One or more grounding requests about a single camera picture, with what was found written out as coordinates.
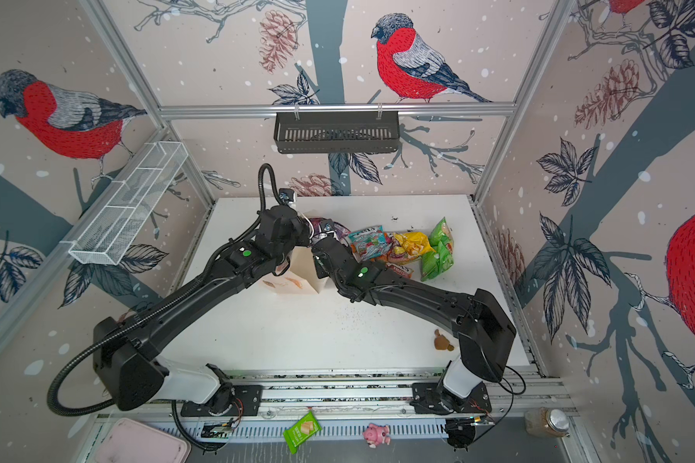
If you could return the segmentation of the purple snack packet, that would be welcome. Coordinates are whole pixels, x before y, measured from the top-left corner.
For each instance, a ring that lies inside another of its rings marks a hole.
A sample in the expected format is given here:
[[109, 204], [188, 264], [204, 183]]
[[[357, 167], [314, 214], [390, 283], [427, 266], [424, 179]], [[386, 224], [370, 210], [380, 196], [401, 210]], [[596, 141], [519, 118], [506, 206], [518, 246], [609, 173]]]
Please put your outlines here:
[[326, 237], [333, 237], [338, 241], [344, 240], [351, 231], [339, 222], [332, 219], [314, 217], [309, 219], [313, 232], [311, 243], [316, 244]]

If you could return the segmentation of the beige paper bag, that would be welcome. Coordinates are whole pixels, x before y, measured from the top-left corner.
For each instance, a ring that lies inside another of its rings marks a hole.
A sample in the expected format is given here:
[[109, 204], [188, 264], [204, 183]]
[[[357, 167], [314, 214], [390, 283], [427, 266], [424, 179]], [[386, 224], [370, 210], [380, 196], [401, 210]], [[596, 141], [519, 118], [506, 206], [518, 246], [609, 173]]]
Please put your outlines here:
[[310, 248], [297, 247], [290, 254], [290, 266], [278, 267], [276, 275], [268, 274], [260, 285], [276, 294], [314, 295], [325, 288], [326, 278], [319, 278]]

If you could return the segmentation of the teal Fox's candy bag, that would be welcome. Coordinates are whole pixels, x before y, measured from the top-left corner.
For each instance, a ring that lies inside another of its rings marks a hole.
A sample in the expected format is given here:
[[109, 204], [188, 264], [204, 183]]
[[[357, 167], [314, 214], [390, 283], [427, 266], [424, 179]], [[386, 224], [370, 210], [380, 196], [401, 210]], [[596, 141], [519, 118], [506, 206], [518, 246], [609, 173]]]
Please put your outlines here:
[[392, 248], [392, 237], [381, 225], [355, 231], [347, 236], [353, 256], [359, 261], [372, 260], [386, 255]]

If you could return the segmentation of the small colourful candy packet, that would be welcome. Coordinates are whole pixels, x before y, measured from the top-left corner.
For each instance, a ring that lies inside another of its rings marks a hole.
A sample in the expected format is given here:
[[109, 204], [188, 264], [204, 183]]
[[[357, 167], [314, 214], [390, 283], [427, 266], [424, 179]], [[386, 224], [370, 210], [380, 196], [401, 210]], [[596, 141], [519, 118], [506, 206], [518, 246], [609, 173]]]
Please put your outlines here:
[[393, 262], [388, 262], [386, 267], [403, 278], [410, 279], [413, 275], [413, 270], [405, 265], [394, 264]]

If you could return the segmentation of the yellow chips bag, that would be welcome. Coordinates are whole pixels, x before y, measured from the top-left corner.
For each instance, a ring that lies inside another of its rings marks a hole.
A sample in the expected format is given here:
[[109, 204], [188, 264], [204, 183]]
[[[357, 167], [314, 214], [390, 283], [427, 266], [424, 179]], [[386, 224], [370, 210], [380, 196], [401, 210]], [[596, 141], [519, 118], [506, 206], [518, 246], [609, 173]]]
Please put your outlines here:
[[424, 254], [434, 252], [430, 239], [420, 231], [410, 233], [393, 233], [392, 247], [387, 259], [394, 264], [414, 262]]

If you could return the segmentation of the green snack packet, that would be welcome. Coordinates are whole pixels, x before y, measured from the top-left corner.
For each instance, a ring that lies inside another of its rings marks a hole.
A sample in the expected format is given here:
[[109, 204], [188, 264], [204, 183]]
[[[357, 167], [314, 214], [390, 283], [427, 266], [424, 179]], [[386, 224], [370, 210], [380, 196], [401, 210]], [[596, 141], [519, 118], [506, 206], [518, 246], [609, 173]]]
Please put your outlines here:
[[423, 282], [436, 279], [448, 271], [454, 261], [454, 239], [446, 218], [441, 219], [431, 234], [429, 242], [432, 251], [421, 257], [421, 280]]
[[295, 455], [301, 445], [321, 431], [322, 425], [314, 415], [313, 411], [309, 410], [293, 426], [284, 431], [283, 437], [290, 453]]

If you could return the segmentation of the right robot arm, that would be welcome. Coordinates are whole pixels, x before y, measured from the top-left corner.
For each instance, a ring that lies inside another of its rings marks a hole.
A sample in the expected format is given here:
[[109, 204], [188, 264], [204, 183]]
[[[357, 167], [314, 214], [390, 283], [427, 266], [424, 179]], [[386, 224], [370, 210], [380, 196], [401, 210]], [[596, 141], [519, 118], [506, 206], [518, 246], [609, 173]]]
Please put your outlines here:
[[318, 275], [329, 277], [343, 297], [418, 316], [458, 340], [459, 358], [441, 382], [445, 393], [466, 399], [481, 382], [502, 381], [517, 329], [492, 293], [446, 291], [403, 277], [382, 262], [357, 262], [331, 237], [314, 244], [312, 255]]

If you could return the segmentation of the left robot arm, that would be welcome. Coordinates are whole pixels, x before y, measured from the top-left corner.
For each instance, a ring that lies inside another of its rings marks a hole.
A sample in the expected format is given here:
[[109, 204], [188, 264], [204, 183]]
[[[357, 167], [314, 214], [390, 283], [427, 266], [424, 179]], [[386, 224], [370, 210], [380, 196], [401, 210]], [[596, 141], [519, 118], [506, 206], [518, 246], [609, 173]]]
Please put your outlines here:
[[161, 353], [216, 305], [274, 273], [313, 235], [311, 222], [289, 206], [274, 206], [259, 217], [252, 237], [220, 247], [201, 274], [148, 314], [122, 322], [106, 318], [96, 325], [93, 340], [100, 349], [92, 355], [93, 368], [118, 409], [133, 410], [151, 400], [180, 400], [219, 416], [234, 406], [234, 387], [220, 368], [165, 363]]

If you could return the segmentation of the black hanging metal shelf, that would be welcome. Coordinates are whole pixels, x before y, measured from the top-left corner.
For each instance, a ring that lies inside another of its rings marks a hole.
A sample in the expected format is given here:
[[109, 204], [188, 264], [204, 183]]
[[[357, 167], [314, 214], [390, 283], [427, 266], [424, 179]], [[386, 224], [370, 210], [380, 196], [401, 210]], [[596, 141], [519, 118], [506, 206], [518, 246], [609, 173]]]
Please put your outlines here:
[[391, 154], [401, 146], [397, 112], [281, 113], [273, 140], [280, 154]]

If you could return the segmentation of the brown white plush toy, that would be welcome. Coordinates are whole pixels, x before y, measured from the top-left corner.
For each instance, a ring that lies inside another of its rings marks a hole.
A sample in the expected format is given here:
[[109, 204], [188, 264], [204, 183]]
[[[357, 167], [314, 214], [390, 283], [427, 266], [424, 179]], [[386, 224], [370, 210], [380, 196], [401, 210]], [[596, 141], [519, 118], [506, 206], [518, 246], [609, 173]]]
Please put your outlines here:
[[434, 348], [438, 351], [454, 351], [455, 345], [439, 329], [434, 330]]

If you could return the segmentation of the pink pig toy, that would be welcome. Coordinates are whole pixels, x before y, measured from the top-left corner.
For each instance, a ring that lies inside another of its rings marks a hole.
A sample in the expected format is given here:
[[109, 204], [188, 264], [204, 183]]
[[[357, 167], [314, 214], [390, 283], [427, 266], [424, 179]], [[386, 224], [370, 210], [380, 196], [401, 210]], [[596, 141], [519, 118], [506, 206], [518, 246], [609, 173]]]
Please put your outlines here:
[[362, 433], [363, 439], [371, 449], [391, 443], [391, 431], [389, 426], [369, 424]]

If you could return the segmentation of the pink tray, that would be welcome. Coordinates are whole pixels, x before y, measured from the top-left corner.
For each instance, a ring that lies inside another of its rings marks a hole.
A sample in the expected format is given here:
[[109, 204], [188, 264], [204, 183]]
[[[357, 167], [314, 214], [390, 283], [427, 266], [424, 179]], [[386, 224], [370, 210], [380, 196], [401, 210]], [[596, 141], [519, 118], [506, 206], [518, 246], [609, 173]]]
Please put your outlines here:
[[182, 463], [191, 445], [146, 424], [123, 418], [110, 429], [93, 456], [100, 463]]

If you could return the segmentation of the glass jar with lid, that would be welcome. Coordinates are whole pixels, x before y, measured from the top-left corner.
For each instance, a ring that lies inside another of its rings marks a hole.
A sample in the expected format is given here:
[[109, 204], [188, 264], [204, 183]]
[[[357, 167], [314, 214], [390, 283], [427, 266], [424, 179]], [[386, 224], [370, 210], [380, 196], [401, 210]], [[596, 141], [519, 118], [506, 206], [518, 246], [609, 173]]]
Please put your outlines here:
[[563, 438], [570, 433], [571, 424], [564, 411], [556, 408], [531, 409], [525, 413], [525, 429], [539, 438]]

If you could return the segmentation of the aluminium rail frame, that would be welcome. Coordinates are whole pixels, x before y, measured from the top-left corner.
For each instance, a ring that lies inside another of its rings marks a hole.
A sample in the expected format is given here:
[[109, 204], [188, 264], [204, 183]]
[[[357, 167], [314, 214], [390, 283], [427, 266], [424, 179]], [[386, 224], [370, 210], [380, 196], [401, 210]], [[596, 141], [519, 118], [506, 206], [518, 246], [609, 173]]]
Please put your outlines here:
[[562, 381], [541, 378], [536, 372], [506, 372], [501, 385], [485, 383], [492, 412], [418, 415], [409, 404], [411, 385], [437, 383], [439, 375], [245, 375], [235, 377], [235, 385], [264, 387], [256, 417], [185, 418], [172, 415], [166, 401], [157, 401], [126, 414], [127, 418], [152, 428], [180, 434], [183, 426], [199, 442], [213, 444], [281, 443], [283, 433], [309, 410], [322, 425], [319, 440], [360, 440], [369, 424], [389, 426], [391, 437], [399, 439], [444, 438], [446, 424], [459, 422], [488, 429], [504, 418], [521, 418], [528, 410], [556, 408], [575, 418], [578, 412]]

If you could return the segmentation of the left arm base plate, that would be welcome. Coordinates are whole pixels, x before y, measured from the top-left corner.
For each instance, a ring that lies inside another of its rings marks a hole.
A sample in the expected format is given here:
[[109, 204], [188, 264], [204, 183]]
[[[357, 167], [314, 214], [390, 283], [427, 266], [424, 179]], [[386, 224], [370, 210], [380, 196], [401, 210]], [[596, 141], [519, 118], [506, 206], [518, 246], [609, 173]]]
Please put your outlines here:
[[259, 414], [264, 387], [235, 385], [223, 399], [223, 405], [184, 402], [180, 414], [185, 418], [256, 417]]

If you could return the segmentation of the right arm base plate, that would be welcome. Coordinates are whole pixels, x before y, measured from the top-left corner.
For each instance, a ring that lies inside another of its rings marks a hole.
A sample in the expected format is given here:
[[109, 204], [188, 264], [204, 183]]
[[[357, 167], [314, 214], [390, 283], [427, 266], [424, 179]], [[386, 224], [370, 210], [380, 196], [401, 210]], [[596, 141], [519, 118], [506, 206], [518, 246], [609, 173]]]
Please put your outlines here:
[[448, 416], [452, 414], [483, 414], [492, 412], [484, 382], [478, 384], [465, 399], [460, 399], [440, 383], [416, 382], [411, 385], [409, 404], [418, 415]]

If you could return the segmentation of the aluminium horizontal frame bar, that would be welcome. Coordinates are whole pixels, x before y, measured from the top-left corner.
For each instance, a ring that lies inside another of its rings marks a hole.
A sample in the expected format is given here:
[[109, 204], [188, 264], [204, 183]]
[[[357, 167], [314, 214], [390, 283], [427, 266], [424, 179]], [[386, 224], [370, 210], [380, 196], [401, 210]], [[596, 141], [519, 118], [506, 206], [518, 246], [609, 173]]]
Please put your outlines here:
[[193, 105], [160, 106], [158, 114], [165, 121], [214, 119], [268, 119], [280, 113], [301, 116], [307, 113], [356, 113], [378, 115], [397, 112], [400, 116], [443, 117], [511, 117], [517, 112], [513, 102], [445, 102], [445, 103], [366, 103], [319, 105]]

